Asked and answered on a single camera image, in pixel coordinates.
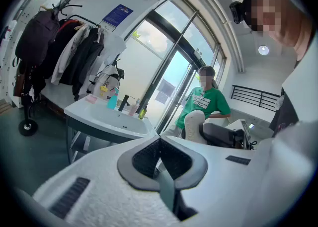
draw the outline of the black base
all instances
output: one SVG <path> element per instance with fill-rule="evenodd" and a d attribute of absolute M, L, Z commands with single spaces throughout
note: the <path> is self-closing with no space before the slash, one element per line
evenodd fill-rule
<path fill-rule="evenodd" d="M 19 124 L 19 132 L 23 136 L 32 136 L 38 130 L 38 124 L 31 119 L 29 119 L 29 125 L 31 126 L 30 129 L 27 129 L 27 126 L 25 124 L 25 120 L 22 120 Z"/>

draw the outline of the tree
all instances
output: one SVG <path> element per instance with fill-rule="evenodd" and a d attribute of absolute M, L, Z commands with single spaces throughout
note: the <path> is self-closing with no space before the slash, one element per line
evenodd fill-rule
<path fill-rule="evenodd" d="M 135 37 L 135 38 L 139 39 L 140 34 L 138 34 L 138 32 L 137 32 L 137 31 L 135 31 L 135 32 L 133 33 L 133 37 Z"/>

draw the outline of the blue bottle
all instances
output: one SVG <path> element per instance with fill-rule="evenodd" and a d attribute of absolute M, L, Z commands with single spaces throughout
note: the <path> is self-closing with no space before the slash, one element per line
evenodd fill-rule
<path fill-rule="evenodd" d="M 108 101 L 107 108 L 115 109 L 116 107 L 119 90 L 117 88 L 115 90 L 115 94 Z"/>

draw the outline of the black railing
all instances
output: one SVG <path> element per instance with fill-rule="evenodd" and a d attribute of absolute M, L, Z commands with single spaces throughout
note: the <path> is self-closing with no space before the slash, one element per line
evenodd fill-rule
<path fill-rule="evenodd" d="M 245 86 L 233 85 L 231 99 L 247 102 L 258 107 L 276 111 L 275 102 L 280 96 Z"/>

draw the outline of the sink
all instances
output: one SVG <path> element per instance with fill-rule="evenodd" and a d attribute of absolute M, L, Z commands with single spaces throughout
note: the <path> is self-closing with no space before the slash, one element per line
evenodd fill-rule
<path fill-rule="evenodd" d="M 96 129 L 126 137 L 138 139 L 157 135 L 148 118 L 140 120 L 138 114 L 128 115 L 128 111 L 109 109 L 103 99 L 88 95 L 69 105 L 64 113 Z"/>
<path fill-rule="evenodd" d="M 121 113 L 118 110 L 102 107 L 101 104 L 92 105 L 90 114 L 92 118 L 117 128 L 140 134 L 148 133 L 146 124 L 139 118 Z"/>

